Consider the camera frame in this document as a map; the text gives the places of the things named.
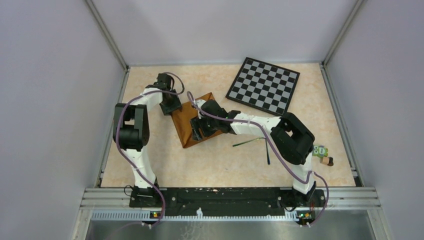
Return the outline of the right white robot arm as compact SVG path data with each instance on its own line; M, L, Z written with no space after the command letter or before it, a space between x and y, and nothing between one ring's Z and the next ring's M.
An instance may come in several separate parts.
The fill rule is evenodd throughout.
M225 111L215 100L191 100L197 116L190 120L192 138L200 141L217 131L224 134L252 135L265 141L293 177L293 200L307 206L314 198L316 181L312 173L315 136L293 114L260 117L238 110Z

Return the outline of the brown cloth napkin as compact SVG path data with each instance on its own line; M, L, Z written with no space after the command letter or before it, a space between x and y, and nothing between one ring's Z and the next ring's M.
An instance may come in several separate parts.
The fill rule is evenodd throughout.
M192 107L189 101L183 103L181 109L171 113L171 118L183 149L190 148L222 134L222 132L218 130L211 136L203 136L200 141L194 140L190 120L197 116L197 110Z

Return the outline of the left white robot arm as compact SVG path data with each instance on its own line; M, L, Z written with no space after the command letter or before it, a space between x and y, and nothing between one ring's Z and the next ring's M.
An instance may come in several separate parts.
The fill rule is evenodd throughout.
M127 103L115 105L113 118L113 141L124 159L130 164L134 174L136 197L149 207L154 207L163 196L152 170L147 145L150 140L150 124L148 113L160 106L164 116L181 110L179 96L184 90L176 91L175 82L181 78L171 72L157 75L154 83L145 87L139 96Z

